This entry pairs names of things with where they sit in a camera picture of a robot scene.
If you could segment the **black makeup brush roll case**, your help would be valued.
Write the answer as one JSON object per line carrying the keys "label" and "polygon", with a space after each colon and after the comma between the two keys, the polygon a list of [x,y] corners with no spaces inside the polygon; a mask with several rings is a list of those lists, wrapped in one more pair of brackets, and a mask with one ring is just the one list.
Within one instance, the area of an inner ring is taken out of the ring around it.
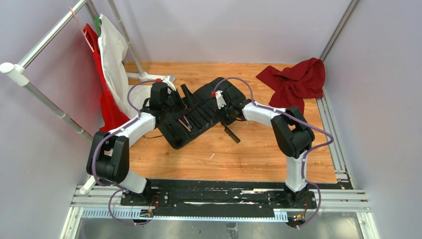
{"label": "black makeup brush roll case", "polygon": [[176,130],[183,138],[183,146],[196,139],[216,124],[220,123],[216,99],[211,96],[212,92],[227,90],[235,85],[225,81],[222,77],[201,86],[193,94],[193,106],[188,109],[191,119],[191,132],[188,132],[179,121],[174,123],[157,123],[157,127],[173,149],[176,149],[173,141],[172,129]]}

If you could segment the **black comb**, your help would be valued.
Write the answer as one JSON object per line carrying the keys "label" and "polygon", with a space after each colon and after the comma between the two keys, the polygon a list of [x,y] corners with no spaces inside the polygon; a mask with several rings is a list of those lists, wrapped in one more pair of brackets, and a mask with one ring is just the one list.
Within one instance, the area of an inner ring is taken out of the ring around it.
{"label": "black comb", "polygon": [[238,144],[238,143],[240,143],[241,142],[241,140],[240,140],[240,138],[239,137],[237,137],[236,135],[235,135],[235,133],[232,131],[232,130],[230,130],[229,129],[229,127],[228,126],[224,126],[224,132],[236,143],[236,144]]}

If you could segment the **large black powder brush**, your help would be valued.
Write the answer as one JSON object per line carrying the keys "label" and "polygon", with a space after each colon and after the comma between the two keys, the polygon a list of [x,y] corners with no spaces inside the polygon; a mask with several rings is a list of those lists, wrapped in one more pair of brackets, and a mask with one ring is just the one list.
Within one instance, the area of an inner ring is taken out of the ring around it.
{"label": "large black powder brush", "polygon": [[178,132],[174,129],[172,129],[172,134],[173,134],[173,141],[174,141],[174,145],[176,147],[176,149],[180,148],[183,146],[183,138],[179,136]]}

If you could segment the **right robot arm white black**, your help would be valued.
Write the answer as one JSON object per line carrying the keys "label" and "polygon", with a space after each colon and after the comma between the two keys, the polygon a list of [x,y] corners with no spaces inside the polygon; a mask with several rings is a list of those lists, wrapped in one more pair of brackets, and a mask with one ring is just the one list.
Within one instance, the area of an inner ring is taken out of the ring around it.
{"label": "right robot arm white black", "polygon": [[223,94],[221,90],[211,93],[223,116],[255,121],[272,127],[277,145],[286,156],[284,199],[288,206],[298,207],[309,191],[306,182],[307,152],[315,139],[311,128],[300,123],[306,121],[304,116],[297,107],[273,108],[253,100],[245,100],[239,105],[232,106],[224,99]]}

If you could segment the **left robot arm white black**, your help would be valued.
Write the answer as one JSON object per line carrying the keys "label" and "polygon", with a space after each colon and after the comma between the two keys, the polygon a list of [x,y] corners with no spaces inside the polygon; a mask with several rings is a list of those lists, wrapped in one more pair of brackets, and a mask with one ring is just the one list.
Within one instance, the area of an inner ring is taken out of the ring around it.
{"label": "left robot arm white black", "polygon": [[157,128],[169,96],[176,101],[170,108],[183,105],[178,90],[172,82],[151,80],[149,104],[142,109],[134,107],[135,116],[110,131],[94,135],[87,161],[87,172],[99,186],[115,186],[141,206],[152,201],[151,181],[130,169],[130,147],[146,133]]}

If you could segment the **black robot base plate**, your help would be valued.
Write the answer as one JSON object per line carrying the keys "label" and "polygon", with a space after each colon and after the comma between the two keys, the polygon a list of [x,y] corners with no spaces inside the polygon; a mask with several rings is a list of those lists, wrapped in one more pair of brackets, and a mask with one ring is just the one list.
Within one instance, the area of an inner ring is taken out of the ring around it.
{"label": "black robot base plate", "polygon": [[155,216],[263,219],[276,210],[302,215],[317,209],[317,195],[308,191],[297,204],[284,197],[284,183],[152,179],[152,199],[118,193],[112,206],[150,209]]}

